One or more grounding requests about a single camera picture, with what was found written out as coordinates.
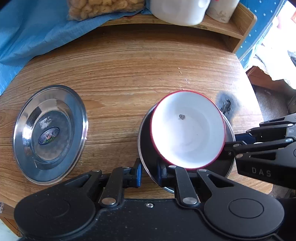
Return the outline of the stainless steel bowl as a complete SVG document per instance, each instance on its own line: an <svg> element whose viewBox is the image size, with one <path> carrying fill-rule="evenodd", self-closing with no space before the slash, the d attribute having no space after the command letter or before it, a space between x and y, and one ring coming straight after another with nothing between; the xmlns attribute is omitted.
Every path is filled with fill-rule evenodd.
<svg viewBox="0 0 296 241"><path fill-rule="evenodd" d="M161 165L163 164L166 166L167 163L161 159L161 156L154 149L151 140L150 122L155 107L156 105L151 107L140 124L137 138L137 148L139 158L146 173L154 181L154 183L160 185ZM216 161L211 163L206 168L220 176L228 177L233 169L234 163L234 155L231 152L223 151Z"/></svg>

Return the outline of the large white bowl red rim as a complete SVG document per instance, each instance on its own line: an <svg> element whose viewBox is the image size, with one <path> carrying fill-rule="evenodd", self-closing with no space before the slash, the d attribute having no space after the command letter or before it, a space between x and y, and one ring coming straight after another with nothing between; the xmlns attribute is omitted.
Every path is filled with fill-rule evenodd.
<svg viewBox="0 0 296 241"><path fill-rule="evenodd" d="M167 163L185 169L204 168L221 154L226 124L205 95L180 90L163 97L152 112L152 144Z"/></svg>

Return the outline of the stainless steel plate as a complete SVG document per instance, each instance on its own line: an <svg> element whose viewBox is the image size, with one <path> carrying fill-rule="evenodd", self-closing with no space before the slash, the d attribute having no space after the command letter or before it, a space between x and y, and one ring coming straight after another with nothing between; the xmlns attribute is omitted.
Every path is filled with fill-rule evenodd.
<svg viewBox="0 0 296 241"><path fill-rule="evenodd" d="M55 184L78 162L87 132L86 108L73 89L64 85L42 88L27 100L16 120L16 163L27 180Z"/></svg>

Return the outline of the wooden shelf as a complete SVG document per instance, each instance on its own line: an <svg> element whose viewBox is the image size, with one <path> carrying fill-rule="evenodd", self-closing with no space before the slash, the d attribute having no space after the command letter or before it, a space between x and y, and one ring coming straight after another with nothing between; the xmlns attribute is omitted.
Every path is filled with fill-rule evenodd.
<svg viewBox="0 0 296 241"><path fill-rule="evenodd" d="M251 29L254 27L257 17L246 6L239 3L228 23L221 23L206 15L203 21L194 28L207 30L222 35L222 40L232 53L240 48ZM124 16L117 20L110 20L103 26L115 26L126 24L160 24L168 23L153 15L137 14L135 16Z"/></svg>

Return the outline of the blue dotted curtain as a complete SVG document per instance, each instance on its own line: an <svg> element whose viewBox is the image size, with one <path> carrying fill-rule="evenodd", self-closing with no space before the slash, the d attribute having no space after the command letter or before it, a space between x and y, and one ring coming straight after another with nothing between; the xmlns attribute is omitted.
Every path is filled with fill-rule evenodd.
<svg viewBox="0 0 296 241"><path fill-rule="evenodd" d="M273 19L278 15L285 1L252 0L240 1L240 3L247 7L257 17L254 27L247 34L245 40L243 40L236 52L241 65L243 68L246 68L256 45L269 29Z"/></svg>

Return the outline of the white floral canister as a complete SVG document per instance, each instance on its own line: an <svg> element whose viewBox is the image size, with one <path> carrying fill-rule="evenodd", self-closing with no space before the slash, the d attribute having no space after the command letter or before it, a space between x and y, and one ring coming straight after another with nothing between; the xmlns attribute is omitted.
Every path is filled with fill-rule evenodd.
<svg viewBox="0 0 296 241"><path fill-rule="evenodd" d="M232 17L239 0L211 0L206 14L221 23L228 23Z"/></svg>

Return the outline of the bag of fried snacks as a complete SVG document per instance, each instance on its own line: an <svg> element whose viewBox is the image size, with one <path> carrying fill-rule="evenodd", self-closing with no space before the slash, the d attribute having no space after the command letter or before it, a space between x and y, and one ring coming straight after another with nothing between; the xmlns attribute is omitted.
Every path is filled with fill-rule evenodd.
<svg viewBox="0 0 296 241"><path fill-rule="evenodd" d="M83 21L110 13L140 11L145 6L143 0L70 0L68 19Z"/></svg>

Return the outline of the light blue cloth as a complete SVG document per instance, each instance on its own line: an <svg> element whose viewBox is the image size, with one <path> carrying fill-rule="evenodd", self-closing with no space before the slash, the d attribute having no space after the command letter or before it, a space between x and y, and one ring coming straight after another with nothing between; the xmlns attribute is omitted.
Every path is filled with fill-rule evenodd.
<svg viewBox="0 0 296 241"><path fill-rule="evenodd" d="M1 93L38 55L133 13L111 13L84 21L68 20L67 1L1 2Z"/></svg>

